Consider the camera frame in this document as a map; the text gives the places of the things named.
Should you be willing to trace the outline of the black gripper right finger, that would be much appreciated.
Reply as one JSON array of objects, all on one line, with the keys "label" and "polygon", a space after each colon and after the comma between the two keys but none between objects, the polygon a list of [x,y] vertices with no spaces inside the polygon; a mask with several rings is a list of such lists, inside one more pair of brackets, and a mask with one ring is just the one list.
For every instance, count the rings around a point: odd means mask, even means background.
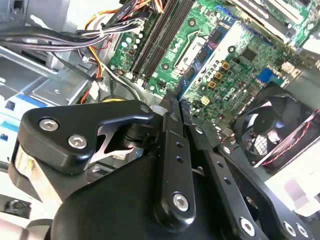
[{"label": "black gripper right finger", "polygon": [[201,168],[214,222],[223,240],[312,240],[307,225],[243,164],[240,150],[213,148],[204,130],[195,125],[190,103],[180,102],[181,116],[191,147],[191,166]]}]

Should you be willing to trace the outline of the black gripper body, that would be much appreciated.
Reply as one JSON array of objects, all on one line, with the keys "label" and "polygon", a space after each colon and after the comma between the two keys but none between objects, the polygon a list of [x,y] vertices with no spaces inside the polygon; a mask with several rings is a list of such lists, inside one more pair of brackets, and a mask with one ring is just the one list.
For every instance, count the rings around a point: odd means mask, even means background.
[{"label": "black gripper body", "polygon": [[158,163],[143,157],[72,193],[51,225],[53,240],[239,240],[216,188],[193,173],[196,218],[169,232],[154,216]]}]

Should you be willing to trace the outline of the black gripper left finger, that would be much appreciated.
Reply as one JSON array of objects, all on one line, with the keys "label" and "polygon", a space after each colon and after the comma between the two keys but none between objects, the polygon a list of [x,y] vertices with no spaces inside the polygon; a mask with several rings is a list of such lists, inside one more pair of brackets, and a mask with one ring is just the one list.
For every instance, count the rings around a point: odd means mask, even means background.
[{"label": "black gripper left finger", "polygon": [[143,148],[158,162],[153,209],[162,225],[196,217],[190,145],[177,98],[167,93],[153,111],[139,100],[34,108],[21,119],[17,171],[40,199],[59,207],[84,185],[80,176],[124,148]]}]

